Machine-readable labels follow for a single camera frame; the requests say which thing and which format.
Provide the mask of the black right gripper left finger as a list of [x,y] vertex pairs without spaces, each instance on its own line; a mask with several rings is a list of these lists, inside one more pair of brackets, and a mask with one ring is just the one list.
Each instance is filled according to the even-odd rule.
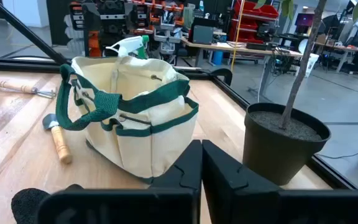
[[37,224],[199,224],[202,144],[192,141],[146,189],[70,187],[48,196]]

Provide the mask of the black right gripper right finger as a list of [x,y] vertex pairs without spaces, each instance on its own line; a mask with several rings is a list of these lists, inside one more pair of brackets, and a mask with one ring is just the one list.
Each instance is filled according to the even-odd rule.
[[358,224],[358,190],[284,190],[211,141],[202,145],[212,224]]

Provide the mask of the narrow trowel wooden handle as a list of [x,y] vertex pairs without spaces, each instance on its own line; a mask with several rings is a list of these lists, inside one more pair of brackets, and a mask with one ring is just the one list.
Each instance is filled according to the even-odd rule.
[[53,137],[55,149],[61,163],[70,164],[73,156],[63,137],[63,128],[57,121],[56,114],[50,113],[42,120],[45,130],[50,131]]

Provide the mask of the metal hand rake wooden handle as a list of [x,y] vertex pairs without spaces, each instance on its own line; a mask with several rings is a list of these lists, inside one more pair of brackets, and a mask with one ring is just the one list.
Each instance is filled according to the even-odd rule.
[[39,90],[37,87],[35,87],[33,85],[26,85],[26,84],[22,84],[22,83],[8,82],[8,81],[4,81],[4,80],[0,80],[0,88],[20,91],[20,92],[23,92],[23,93],[28,93],[28,94],[33,94],[33,95],[39,95],[39,96],[50,98],[50,99],[53,99],[57,95],[55,90],[42,91],[42,90]]

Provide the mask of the green plant in black pot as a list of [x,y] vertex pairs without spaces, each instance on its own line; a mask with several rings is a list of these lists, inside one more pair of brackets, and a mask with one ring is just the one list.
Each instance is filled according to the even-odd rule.
[[286,104],[257,102],[246,109],[242,162],[277,185],[287,185],[331,138],[322,121],[294,107],[327,1],[318,0],[314,10],[300,70]]

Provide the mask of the blue bin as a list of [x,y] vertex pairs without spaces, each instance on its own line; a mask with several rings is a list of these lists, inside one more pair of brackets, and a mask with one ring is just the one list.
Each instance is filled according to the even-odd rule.
[[213,53],[213,64],[214,65],[221,65],[223,60],[223,51],[214,51]]

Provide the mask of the light wooden desk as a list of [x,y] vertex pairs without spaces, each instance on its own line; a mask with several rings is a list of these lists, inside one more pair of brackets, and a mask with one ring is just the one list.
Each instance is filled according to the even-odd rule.
[[303,55],[298,52],[294,52],[291,50],[284,51],[281,48],[275,47],[272,50],[255,50],[255,49],[247,49],[246,43],[238,44],[237,42],[218,42],[216,44],[206,45],[206,44],[196,44],[190,42],[186,37],[182,37],[181,41],[184,45],[189,47],[198,48],[196,52],[196,59],[195,59],[195,67],[200,64],[200,60],[203,58],[203,51],[210,50],[210,51],[222,51],[222,52],[230,52],[233,55],[237,53],[246,53],[251,55],[261,55],[265,57],[265,65],[264,71],[262,73],[262,79],[259,85],[259,92],[258,95],[264,95],[267,87],[268,87],[268,77],[270,76],[270,71],[275,64],[275,59],[278,56],[286,56],[286,57],[295,57],[301,58]]

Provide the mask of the white bucket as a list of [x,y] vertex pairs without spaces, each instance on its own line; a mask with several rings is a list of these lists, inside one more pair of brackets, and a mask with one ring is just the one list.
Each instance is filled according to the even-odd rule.
[[310,73],[311,73],[315,63],[318,61],[318,59],[319,59],[318,54],[310,54],[308,64],[306,67],[305,78],[308,78],[310,76]]

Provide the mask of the green spray bottle white trigger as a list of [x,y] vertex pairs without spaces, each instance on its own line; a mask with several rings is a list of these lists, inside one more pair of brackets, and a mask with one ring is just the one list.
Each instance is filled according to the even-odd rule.
[[128,37],[116,42],[114,45],[105,47],[105,49],[117,52],[119,57],[129,56],[130,53],[136,54],[140,59],[146,59],[145,46],[149,41],[147,35],[138,35],[135,37]]

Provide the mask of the grey box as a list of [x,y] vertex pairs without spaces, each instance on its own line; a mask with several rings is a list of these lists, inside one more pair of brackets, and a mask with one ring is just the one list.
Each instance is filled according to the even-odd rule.
[[192,40],[194,44],[211,45],[213,41],[214,28],[209,26],[196,25],[192,29]]

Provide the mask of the red storage bin shelf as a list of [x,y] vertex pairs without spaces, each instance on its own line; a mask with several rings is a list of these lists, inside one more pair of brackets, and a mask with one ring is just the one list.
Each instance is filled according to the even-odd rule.
[[243,43],[263,44],[275,36],[279,11],[272,4],[257,8],[248,0],[233,0],[229,40]]

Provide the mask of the orange black parts rack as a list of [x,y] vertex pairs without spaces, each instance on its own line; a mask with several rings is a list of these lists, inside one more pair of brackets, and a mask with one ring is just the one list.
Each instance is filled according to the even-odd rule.
[[147,58],[174,64],[181,42],[186,0],[73,0],[66,34],[82,44],[83,55],[116,55],[112,46],[127,37],[146,36]]

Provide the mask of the purple screen monitor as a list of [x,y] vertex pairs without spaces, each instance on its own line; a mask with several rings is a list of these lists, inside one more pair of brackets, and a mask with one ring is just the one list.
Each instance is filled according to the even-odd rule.
[[299,13],[295,20],[296,26],[311,27],[313,25],[314,14]]

